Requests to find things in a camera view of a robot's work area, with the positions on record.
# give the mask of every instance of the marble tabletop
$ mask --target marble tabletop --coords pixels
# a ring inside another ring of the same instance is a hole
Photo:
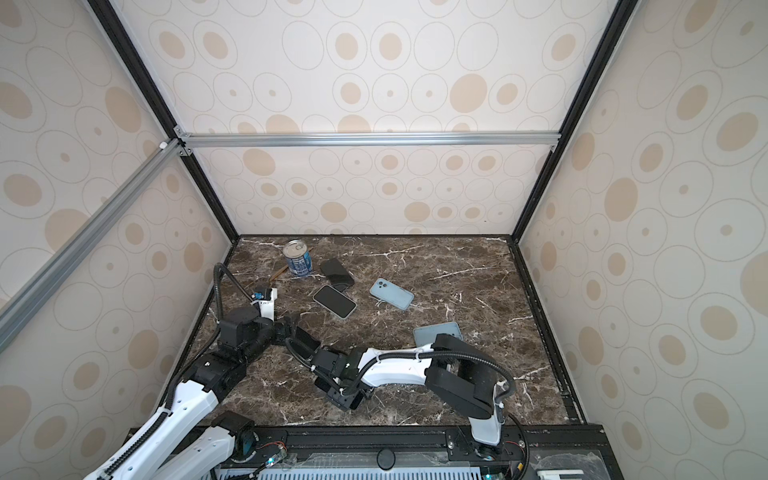
[[[247,288],[265,284],[285,265],[281,246],[288,237],[243,237],[229,268]],[[327,284],[318,272],[296,278],[286,272],[278,289],[277,317],[301,314],[300,325],[341,350],[354,346],[402,349],[415,346],[413,329],[447,321],[459,325],[464,341],[505,366],[516,377],[517,392],[506,410],[529,425],[568,422],[525,293],[505,238],[495,237],[304,237],[313,265],[338,258],[355,285],[345,294],[357,303],[346,320],[312,300]],[[415,294],[401,311],[370,295],[379,277]],[[222,282],[224,311],[245,305],[228,280]],[[213,308],[192,345],[196,352],[214,329]],[[383,386],[357,410],[343,412],[324,399],[314,375],[281,347],[270,347],[246,378],[209,415],[232,410],[257,425],[464,425],[423,386]]]

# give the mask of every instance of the black smartphone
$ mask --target black smartphone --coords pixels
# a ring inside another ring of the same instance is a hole
[[[320,264],[320,271],[326,276],[336,290],[343,292],[355,284],[352,275],[339,262],[338,258],[326,260]]]
[[[346,319],[357,308],[356,303],[330,285],[325,285],[317,290],[317,293],[312,295],[312,300],[326,307],[342,320]]]

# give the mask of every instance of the aluminum frame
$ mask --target aluminum frame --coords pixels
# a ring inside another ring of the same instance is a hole
[[[181,153],[177,139],[165,141],[80,230],[11,298],[0,312],[0,352],[22,331],[51,296],[120,220],[165,164]]]
[[[558,131],[395,132],[360,134],[189,134],[187,147],[401,147],[404,145],[557,145]]]

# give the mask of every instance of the black phone case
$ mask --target black phone case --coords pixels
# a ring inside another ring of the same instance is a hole
[[[343,292],[355,284],[352,275],[346,271],[346,268],[339,262],[338,258],[326,260],[320,264],[320,271],[326,276],[331,286],[336,290]]]

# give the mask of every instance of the phone screen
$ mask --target phone screen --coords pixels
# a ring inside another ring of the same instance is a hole
[[[338,290],[330,285],[325,285],[313,296],[314,300],[341,318],[346,318],[357,306]]]

